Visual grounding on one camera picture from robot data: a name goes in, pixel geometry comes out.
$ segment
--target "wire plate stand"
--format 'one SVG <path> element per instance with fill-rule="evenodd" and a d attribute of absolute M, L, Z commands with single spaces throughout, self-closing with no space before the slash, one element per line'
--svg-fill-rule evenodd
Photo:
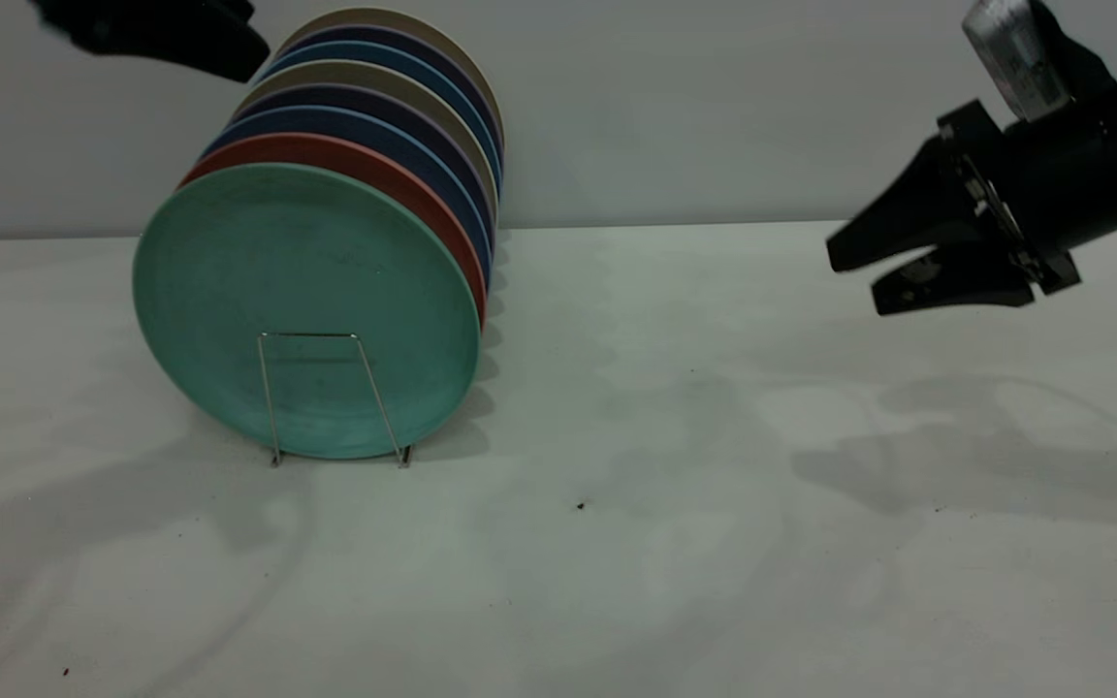
<path fill-rule="evenodd" d="M 378 390 L 378 381 L 373 379 L 373 369 L 369 365 L 369 354 L 364 352 L 364 342 L 355 334 L 311 334 L 294 332 L 262 332 L 257 335 L 257 357 L 261 360 L 261 385 L 266 389 L 266 409 L 269 411 L 269 433 L 275 440 L 275 460 L 270 467 L 277 468 L 283 465 L 283 450 L 278 446 L 278 422 L 275 420 L 275 399 L 269 390 L 269 365 L 266 362 L 266 341 L 281 340 L 283 337 L 303 337 L 303 340 L 342 340 L 355 342 L 360 363 L 364 366 L 364 375 L 369 376 L 369 388 L 373 391 L 373 400 L 378 402 L 378 411 L 382 414 L 382 423 L 385 424 L 385 433 L 391 438 L 391 447 L 394 448 L 394 459 L 399 460 L 400 468 L 412 465 L 412 446 L 400 447 L 398 438 L 394 438 L 394 428 L 391 426 L 390 415 L 385 413 L 385 403 L 382 402 L 382 393 Z"/>

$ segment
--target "robotic arm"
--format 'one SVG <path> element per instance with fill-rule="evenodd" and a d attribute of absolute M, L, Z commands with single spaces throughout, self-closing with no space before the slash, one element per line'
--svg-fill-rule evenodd
<path fill-rule="evenodd" d="M 89 54 L 157 58 L 248 83 L 269 46 L 248 0 L 31 0 L 40 18 Z"/>
<path fill-rule="evenodd" d="M 1117 230 L 1117 83 L 1040 0 L 981 0 L 963 23 L 1020 121 L 981 102 L 938 119 L 899 180 L 827 241 L 837 272 L 932 247 L 873 284 L 878 314 L 1029 305 L 1080 283 L 1069 250 Z"/>

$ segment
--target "white table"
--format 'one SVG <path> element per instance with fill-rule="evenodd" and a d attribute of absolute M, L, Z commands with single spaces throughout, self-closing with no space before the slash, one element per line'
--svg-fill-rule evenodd
<path fill-rule="evenodd" d="M 407 471 L 199 414 L 133 239 L 0 242 L 0 695 L 1117 695 L 1117 236 L 881 319 L 833 228 L 505 233 Z"/>

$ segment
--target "stack of plates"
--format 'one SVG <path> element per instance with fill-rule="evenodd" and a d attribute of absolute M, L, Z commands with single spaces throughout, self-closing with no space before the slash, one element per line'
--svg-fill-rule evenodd
<path fill-rule="evenodd" d="M 327 459 L 394 443 L 355 341 L 293 336 L 355 335 L 412 444 L 474 381 L 502 185 L 502 116 L 467 54 L 408 15 L 316 18 L 143 235 L 143 335 L 218 420 Z"/>

